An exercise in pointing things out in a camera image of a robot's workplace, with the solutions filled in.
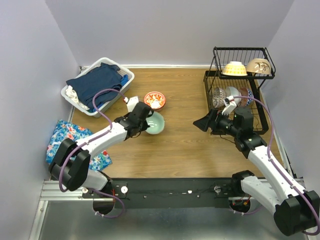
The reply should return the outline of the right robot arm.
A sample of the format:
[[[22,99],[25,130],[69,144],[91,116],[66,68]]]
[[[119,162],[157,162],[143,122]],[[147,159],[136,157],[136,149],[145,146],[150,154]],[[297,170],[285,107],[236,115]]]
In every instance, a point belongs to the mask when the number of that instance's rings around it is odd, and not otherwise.
[[[237,107],[233,119],[212,108],[209,113],[194,121],[201,131],[211,130],[230,135],[236,148],[250,160],[270,184],[265,186],[248,170],[232,175],[230,191],[244,193],[256,199],[272,215],[278,229],[286,236],[308,233],[320,226],[320,197],[307,191],[276,160],[263,138],[253,128],[254,116],[246,107]]]

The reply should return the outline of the orange floral pattern bowl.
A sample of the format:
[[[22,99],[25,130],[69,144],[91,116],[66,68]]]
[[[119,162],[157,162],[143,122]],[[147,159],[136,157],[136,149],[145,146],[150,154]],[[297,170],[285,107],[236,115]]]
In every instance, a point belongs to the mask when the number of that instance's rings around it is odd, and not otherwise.
[[[151,107],[151,104],[155,101],[158,102],[165,102],[166,103],[166,97],[158,91],[151,91],[148,92],[143,99],[144,103],[149,105]]]

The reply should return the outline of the celadon green bowl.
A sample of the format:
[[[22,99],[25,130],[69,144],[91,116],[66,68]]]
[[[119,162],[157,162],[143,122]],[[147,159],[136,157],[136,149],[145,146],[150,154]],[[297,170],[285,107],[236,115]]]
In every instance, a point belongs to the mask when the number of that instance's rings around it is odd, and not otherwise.
[[[148,128],[145,131],[150,135],[160,134],[165,128],[165,119],[158,112],[154,112],[150,117],[147,117],[146,122]]]

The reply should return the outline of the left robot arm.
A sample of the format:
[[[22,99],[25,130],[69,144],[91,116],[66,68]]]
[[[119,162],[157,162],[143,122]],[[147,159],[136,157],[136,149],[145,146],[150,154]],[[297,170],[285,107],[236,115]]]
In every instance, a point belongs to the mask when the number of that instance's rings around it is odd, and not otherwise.
[[[132,111],[116,118],[103,130],[77,141],[63,140],[49,166],[51,176],[58,180],[60,191],[84,187],[93,189],[101,198],[107,197],[111,191],[109,178],[98,170],[90,170],[90,161],[109,147],[145,131],[149,127],[147,118],[153,113],[149,105],[139,101]]]

